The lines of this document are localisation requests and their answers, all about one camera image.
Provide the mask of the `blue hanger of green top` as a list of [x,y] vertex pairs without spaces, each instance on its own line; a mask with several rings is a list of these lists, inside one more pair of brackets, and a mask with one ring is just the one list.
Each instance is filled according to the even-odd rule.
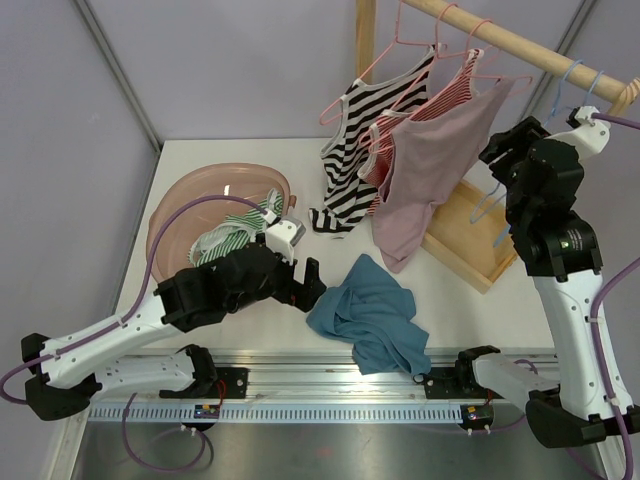
[[[581,103],[581,105],[582,105],[582,106],[585,106],[585,105],[586,105],[586,103],[587,103],[587,101],[589,100],[589,97],[590,97],[590,95],[592,94],[592,92],[593,92],[593,90],[594,90],[594,88],[595,88],[595,86],[596,86],[596,84],[597,84],[598,80],[601,78],[601,76],[602,76],[603,74],[604,74],[604,71],[603,71],[603,70],[601,70],[601,71],[599,71],[599,72],[597,73],[597,75],[596,75],[595,79],[593,80],[593,82],[591,83],[591,85],[589,86],[589,88],[587,89],[587,91],[586,91],[586,93],[585,93],[585,96],[584,96],[583,101],[582,101],[582,103]],[[571,109],[572,109],[572,107],[571,107],[571,106],[560,106],[560,103],[559,103],[559,111],[558,111],[558,115],[557,115],[556,117],[558,117],[558,116],[559,116],[559,114],[560,114],[561,112],[563,112],[563,111],[565,111],[565,110],[571,110]],[[508,234],[508,231],[509,231],[509,227],[505,227],[505,228],[500,232],[500,234],[495,238],[495,240],[494,240],[494,241],[493,241],[493,243],[492,243],[492,247],[493,247],[493,248],[498,247],[498,246],[499,246],[499,245],[504,241],[504,239],[506,238],[506,236],[507,236],[507,234]]]

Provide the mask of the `green striped tank top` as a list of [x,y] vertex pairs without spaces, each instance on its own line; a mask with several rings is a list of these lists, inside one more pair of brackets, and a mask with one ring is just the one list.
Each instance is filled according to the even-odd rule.
[[188,261],[199,267],[222,258],[254,242],[266,229],[266,219],[253,207],[244,214],[226,214],[218,226],[197,238],[189,250]]

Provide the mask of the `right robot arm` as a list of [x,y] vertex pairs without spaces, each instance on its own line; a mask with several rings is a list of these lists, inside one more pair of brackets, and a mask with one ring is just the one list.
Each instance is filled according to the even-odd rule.
[[560,378],[546,380],[493,346],[459,353],[456,389],[490,390],[517,406],[546,448],[627,440],[639,407],[620,377],[602,306],[606,287],[594,229],[574,211],[583,161],[601,153],[617,117],[594,107],[571,113],[569,130],[549,133],[534,117],[491,136],[479,158],[506,188],[506,220],[552,334]]

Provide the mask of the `teal tank top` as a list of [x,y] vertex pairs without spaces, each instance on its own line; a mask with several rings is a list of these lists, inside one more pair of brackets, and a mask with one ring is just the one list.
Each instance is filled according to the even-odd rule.
[[325,339],[352,346],[352,357],[363,375],[431,371],[425,353],[429,334],[413,322],[416,304],[411,290],[370,256],[362,254],[344,281],[324,293],[306,319]]

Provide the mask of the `blue hanger of teal top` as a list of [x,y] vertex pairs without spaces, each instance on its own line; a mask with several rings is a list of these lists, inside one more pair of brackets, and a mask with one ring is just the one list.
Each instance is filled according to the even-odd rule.
[[[545,119],[545,121],[543,122],[543,125],[546,126],[549,121],[551,119],[553,119],[554,117],[556,117],[558,115],[558,111],[559,111],[559,103],[561,101],[561,97],[562,97],[562,89],[563,89],[563,85],[567,82],[567,79],[569,77],[569,75],[572,73],[572,71],[578,66],[581,65],[583,63],[582,59],[578,59],[575,60],[570,66],[569,68],[565,71],[565,73],[563,74],[563,76],[561,77],[561,79],[558,81],[557,83],[557,89],[556,89],[556,94],[553,100],[553,103],[551,104],[551,107],[549,109],[549,113]],[[495,187],[488,193],[486,193],[480,200],[479,202],[474,206],[470,217],[469,217],[469,222],[471,224],[475,224],[476,222],[478,222],[481,218],[483,218],[485,215],[487,215],[493,208],[495,208],[497,206],[497,204],[499,203],[500,200],[502,200],[505,197],[505,194],[503,194],[501,197],[499,197],[498,199],[494,200],[488,207],[484,208],[484,204],[485,202],[490,199],[491,197],[494,196],[494,194],[498,191],[498,189],[500,188],[500,184],[496,183]]]

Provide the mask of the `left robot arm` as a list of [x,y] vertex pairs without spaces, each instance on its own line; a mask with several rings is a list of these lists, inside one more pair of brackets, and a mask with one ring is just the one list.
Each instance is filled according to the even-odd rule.
[[22,338],[29,408],[43,421],[85,410],[107,389],[106,368],[155,341],[219,324],[226,315],[272,298],[308,313],[325,293],[319,263],[306,261],[302,282],[296,265],[262,244],[251,243],[199,267],[183,269],[113,315],[66,337],[32,333]]

